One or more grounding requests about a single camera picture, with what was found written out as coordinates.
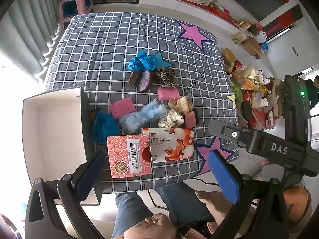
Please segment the person's right hand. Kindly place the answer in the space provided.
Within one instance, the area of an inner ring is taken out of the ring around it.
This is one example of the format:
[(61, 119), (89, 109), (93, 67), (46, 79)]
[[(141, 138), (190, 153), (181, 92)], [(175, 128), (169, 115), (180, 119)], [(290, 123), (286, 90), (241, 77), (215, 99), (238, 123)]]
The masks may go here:
[(301, 232), (312, 215), (311, 193), (302, 183), (283, 191), (291, 232)]

